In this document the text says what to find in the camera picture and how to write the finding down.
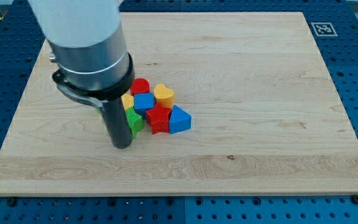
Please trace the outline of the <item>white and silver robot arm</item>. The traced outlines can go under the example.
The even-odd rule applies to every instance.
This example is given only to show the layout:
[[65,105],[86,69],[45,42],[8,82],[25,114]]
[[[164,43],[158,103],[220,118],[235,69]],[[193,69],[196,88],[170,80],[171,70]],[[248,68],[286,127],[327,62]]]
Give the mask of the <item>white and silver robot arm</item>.
[[111,0],[29,0],[58,70],[52,78],[67,98],[101,112],[114,147],[131,145],[121,97],[132,86],[134,64],[119,7]]

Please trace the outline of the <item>black flange ring with bracket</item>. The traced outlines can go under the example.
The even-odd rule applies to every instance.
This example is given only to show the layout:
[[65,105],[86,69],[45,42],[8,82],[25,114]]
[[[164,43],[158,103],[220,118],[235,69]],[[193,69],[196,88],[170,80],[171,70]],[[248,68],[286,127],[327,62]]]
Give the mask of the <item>black flange ring with bracket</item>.
[[52,74],[58,90],[70,100],[92,106],[94,108],[102,108],[105,103],[119,99],[132,86],[135,78],[133,59],[130,53],[126,56],[129,59],[128,68],[125,75],[114,85],[102,90],[84,90],[71,84],[66,76],[58,69]]

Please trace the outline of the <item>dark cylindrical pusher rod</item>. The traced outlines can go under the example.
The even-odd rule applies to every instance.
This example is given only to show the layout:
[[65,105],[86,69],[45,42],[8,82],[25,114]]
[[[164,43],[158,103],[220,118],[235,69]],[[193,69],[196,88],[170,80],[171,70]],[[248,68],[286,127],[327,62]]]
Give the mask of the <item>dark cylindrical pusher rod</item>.
[[132,133],[120,98],[102,101],[101,114],[114,147],[125,149],[132,143]]

